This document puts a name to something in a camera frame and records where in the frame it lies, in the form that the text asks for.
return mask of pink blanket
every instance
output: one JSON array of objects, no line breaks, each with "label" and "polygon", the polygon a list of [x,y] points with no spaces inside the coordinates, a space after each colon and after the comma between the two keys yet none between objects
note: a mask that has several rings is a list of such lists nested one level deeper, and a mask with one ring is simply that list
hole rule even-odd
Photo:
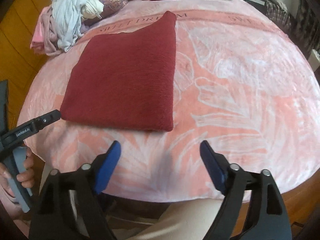
[{"label": "pink blanket", "polygon": [[132,32],[167,10],[177,14],[172,132],[60,120],[26,144],[66,172],[118,140],[122,157],[105,192],[153,202],[221,197],[199,156],[204,139],[245,170],[271,170],[281,192],[308,179],[320,167],[319,85],[299,49],[242,0],[129,2],[43,66],[19,123],[60,109],[71,70],[92,36]]}]

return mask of purple pillow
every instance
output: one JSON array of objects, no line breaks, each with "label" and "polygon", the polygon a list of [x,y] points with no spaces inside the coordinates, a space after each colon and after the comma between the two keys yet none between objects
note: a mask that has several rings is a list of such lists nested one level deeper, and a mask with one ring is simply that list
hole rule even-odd
[{"label": "purple pillow", "polygon": [[83,23],[86,26],[91,26],[102,19],[110,16],[111,14],[116,13],[121,10],[127,3],[127,0],[99,0],[103,3],[103,12],[100,14],[101,18],[95,17],[94,19],[86,19]]}]

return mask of plaid cloth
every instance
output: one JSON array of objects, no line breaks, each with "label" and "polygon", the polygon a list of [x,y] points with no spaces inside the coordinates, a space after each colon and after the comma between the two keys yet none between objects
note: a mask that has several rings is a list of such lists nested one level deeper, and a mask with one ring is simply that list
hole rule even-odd
[{"label": "plaid cloth", "polygon": [[291,32],[291,16],[286,5],[278,0],[266,0],[264,6],[267,8],[266,16],[273,21],[284,33]]}]

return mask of person's leg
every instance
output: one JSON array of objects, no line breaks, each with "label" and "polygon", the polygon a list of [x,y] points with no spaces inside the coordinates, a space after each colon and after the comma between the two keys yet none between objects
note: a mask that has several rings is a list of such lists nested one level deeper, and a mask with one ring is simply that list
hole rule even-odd
[{"label": "person's leg", "polygon": [[221,204],[216,199],[173,203],[158,223],[127,240],[202,240]]}]

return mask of folded red towel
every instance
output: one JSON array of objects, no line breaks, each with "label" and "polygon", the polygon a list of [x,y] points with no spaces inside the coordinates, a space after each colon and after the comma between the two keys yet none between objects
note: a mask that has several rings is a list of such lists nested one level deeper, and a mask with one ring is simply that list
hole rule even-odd
[{"label": "folded red towel", "polygon": [[63,119],[134,130],[173,129],[176,16],[133,33],[93,37],[73,68]]}]

